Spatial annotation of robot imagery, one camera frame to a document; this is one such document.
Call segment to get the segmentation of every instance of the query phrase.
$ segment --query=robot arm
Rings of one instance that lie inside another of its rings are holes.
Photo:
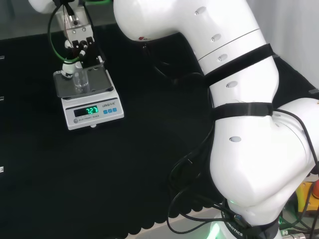
[[[116,0],[114,13],[120,29],[134,41],[181,32],[205,75],[266,44],[246,0]],[[269,57],[210,86],[213,107],[271,103],[278,83]],[[318,101],[300,99],[283,109],[304,121],[319,154]],[[278,217],[315,164],[300,124],[274,114],[217,120],[210,165],[229,207],[255,226]]]

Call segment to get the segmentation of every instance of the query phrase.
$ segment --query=black strap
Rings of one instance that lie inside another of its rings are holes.
[[[272,116],[273,111],[272,103],[252,102],[225,104],[216,107],[212,112],[213,119],[220,120],[239,116]]]
[[[274,54],[275,53],[273,52],[270,44],[256,48],[255,50],[252,50],[251,52],[248,52],[207,74],[205,77],[207,86],[211,86],[216,82],[273,56]]]

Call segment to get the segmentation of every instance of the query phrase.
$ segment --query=black table surface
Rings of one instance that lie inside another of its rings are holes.
[[[107,69],[125,118],[69,131],[52,74],[61,62],[47,36],[0,41],[0,238],[102,239],[126,237],[163,223],[172,165],[208,134],[207,88],[191,75],[178,84],[154,70],[140,44],[117,25],[98,27]],[[63,45],[62,33],[54,34]],[[152,43],[154,54],[179,74],[198,71],[179,34]],[[279,107],[311,97],[313,86],[276,58]],[[220,200],[213,185],[205,190]],[[188,213],[200,205],[184,203]]]

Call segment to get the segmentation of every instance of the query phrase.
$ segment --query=scale display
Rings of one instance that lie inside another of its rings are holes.
[[[98,107],[97,106],[90,106],[87,108],[82,108],[74,111],[75,117],[80,117],[80,116],[86,116],[86,115],[92,115],[95,113],[98,113]]]

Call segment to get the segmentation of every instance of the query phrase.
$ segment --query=red emergency stop button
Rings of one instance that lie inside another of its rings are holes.
[[[315,182],[315,186],[314,186],[314,189],[313,189],[313,196],[317,199],[319,199],[319,180],[317,180]]]

